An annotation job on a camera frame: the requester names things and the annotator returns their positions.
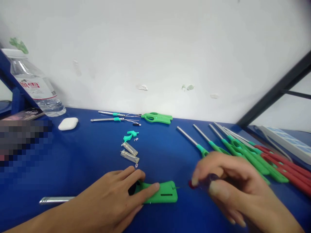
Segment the hand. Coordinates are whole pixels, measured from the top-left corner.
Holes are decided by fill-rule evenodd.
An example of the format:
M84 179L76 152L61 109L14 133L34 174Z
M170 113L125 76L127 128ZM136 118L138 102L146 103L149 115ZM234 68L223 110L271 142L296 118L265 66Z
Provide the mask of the hand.
M207 177L211 180L210 197L232 224L245 227L245 216L262 232L304 232L244 158L211 152L197 164L192 185Z
M154 183L130 196L128 189L144 180L145 173L133 166L105 174L69 202L25 222L12 232L123 232L160 188Z

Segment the metal lighter nozzle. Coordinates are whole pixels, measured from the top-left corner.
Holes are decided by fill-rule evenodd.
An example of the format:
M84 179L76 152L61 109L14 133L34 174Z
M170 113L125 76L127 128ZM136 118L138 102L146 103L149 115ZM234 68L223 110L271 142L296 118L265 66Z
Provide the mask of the metal lighter nozzle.
M54 205L70 201L75 197L44 197L39 201L39 205Z

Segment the power strip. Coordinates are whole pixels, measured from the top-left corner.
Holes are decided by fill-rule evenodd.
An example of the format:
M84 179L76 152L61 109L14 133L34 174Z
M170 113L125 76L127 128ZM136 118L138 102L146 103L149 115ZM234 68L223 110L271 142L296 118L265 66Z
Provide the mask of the power strip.
M281 129L259 126L272 140L276 141L282 147L293 153L305 163L311 165L311 147Z

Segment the white wall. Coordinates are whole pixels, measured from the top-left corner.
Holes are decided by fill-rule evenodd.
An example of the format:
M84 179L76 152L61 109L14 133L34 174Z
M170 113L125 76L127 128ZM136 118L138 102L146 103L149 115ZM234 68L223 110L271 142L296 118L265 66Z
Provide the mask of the white wall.
M12 92L0 80L0 101L1 100L10 100L10 101L12 101Z
M310 13L308 0L2 0L0 43L20 38L66 106L236 122L311 49Z
M291 91L311 94L311 73L297 83ZM272 126L311 132L311 100L284 95L251 125Z

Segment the bottle label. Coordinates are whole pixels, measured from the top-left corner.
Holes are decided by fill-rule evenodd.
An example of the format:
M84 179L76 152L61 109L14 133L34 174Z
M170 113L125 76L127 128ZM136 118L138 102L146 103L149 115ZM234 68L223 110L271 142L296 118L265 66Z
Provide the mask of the bottle label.
M57 96L47 78L16 78L34 100L51 99Z

